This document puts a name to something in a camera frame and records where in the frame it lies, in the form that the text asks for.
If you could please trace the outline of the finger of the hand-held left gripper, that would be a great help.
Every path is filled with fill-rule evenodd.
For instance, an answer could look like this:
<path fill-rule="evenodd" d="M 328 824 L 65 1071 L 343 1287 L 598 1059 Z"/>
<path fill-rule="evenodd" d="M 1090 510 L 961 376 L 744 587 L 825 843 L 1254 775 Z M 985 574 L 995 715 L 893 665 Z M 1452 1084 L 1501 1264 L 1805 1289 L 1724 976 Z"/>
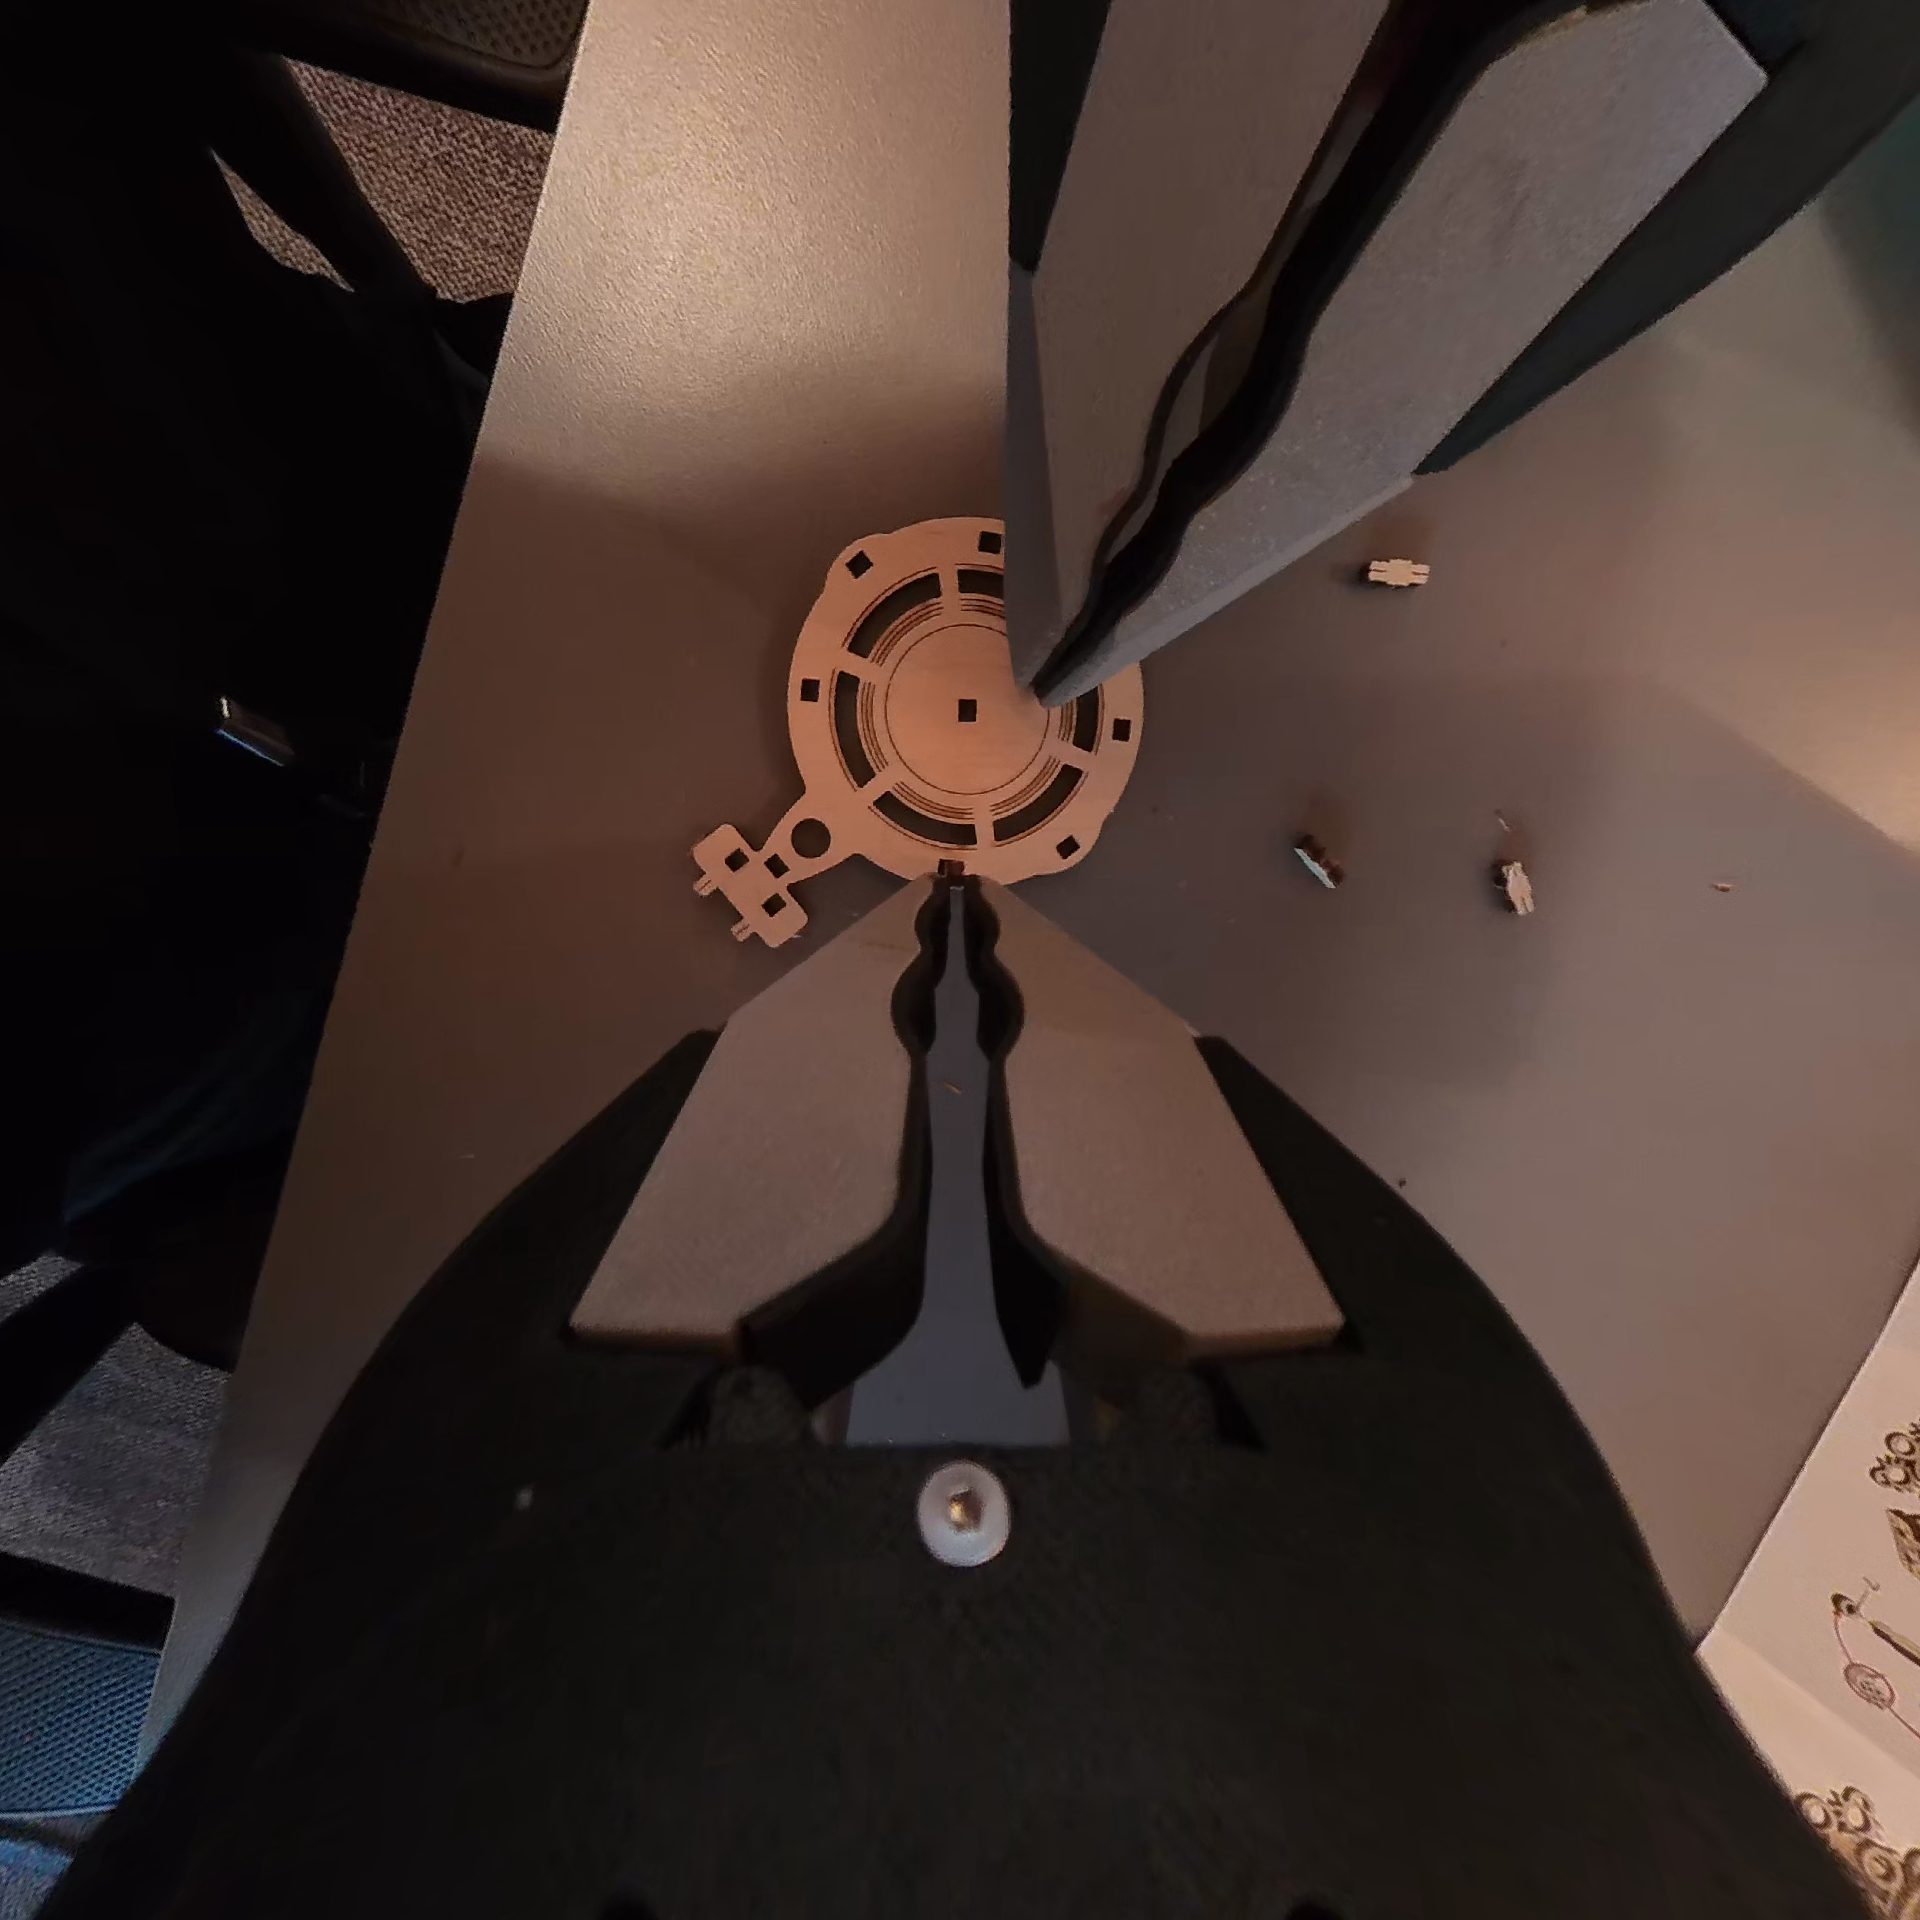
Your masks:
<path fill-rule="evenodd" d="M 1239 480 L 1313 524 L 1405 491 L 1762 86 L 1710 3 L 1387 3 L 1055 665 L 1167 590 Z"/>
<path fill-rule="evenodd" d="M 1014 3 L 1006 625 L 1041 701 L 1098 688 L 1349 518 L 1264 477 L 1200 518 L 1197 559 L 1055 665 L 1109 528 L 1197 427 L 1212 323 L 1254 280 L 1385 3 Z"/>

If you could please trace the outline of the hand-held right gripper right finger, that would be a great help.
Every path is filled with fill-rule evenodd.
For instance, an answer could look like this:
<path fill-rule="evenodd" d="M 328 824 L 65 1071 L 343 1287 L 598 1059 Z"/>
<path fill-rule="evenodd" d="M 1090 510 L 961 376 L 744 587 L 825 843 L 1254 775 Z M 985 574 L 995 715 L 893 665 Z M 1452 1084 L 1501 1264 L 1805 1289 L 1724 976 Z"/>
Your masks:
<path fill-rule="evenodd" d="M 1017 1375 L 1139 1390 L 1344 1326 L 1197 1034 L 991 879 L 965 886 L 984 1194 Z"/>

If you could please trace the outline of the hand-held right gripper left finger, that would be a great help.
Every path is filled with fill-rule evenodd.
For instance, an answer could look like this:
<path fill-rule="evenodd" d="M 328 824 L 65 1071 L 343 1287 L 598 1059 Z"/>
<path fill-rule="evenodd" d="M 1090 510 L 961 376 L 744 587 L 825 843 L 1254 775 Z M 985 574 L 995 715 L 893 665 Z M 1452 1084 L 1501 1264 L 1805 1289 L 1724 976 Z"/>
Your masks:
<path fill-rule="evenodd" d="M 763 1367 L 817 1407 L 924 1304 L 947 887 L 919 879 L 726 1025 L 571 1329 Z"/>

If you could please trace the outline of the round wooden disc part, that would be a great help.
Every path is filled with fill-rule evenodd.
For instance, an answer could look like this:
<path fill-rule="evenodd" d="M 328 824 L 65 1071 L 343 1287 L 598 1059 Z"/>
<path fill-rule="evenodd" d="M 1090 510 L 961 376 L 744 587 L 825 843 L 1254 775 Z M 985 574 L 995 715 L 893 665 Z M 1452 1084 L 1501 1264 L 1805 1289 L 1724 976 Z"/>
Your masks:
<path fill-rule="evenodd" d="M 760 848 L 718 825 L 691 849 L 696 890 L 765 947 L 803 932 L 797 887 L 848 858 L 1006 886 L 1086 860 L 1135 771 L 1144 670 L 1044 707 L 1014 677 L 1003 518 L 924 518 L 836 555 L 784 719 L 798 801 Z"/>

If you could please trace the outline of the black chair base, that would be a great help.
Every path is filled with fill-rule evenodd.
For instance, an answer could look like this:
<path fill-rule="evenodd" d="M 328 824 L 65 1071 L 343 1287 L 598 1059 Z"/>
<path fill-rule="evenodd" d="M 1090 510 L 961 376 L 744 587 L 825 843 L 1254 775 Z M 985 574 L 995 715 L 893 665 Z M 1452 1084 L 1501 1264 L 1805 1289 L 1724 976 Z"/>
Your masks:
<path fill-rule="evenodd" d="M 586 13 L 586 3 L 207 3 L 213 150 L 347 289 L 426 301 L 293 63 L 551 132 Z"/>

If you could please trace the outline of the folded instruction sheet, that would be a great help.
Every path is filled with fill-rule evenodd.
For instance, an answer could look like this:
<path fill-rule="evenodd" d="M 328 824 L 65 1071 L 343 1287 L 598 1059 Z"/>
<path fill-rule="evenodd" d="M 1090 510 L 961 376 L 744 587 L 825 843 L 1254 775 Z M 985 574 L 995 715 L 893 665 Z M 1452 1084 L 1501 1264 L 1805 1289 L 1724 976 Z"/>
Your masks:
<path fill-rule="evenodd" d="M 1700 1645 L 1875 1918 L 1917 1914 L 1917 1280 Z"/>

